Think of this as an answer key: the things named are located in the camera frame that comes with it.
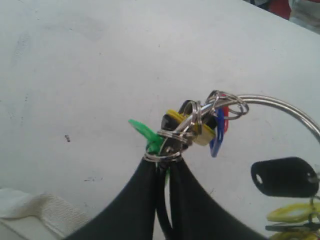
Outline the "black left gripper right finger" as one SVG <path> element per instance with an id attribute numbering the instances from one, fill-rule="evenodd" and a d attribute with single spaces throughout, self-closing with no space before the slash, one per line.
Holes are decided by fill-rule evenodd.
<path id="1" fill-rule="evenodd" d="M 157 166 L 156 212 L 167 240 L 264 240 L 224 210 L 184 160 Z"/>

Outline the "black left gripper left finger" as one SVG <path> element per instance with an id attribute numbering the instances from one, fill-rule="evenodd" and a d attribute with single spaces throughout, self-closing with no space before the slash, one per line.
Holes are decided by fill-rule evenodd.
<path id="1" fill-rule="evenodd" d="M 67 240 L 151 240 L 157 197 L 156 165 L 144 159 L 118 196 Z"/>

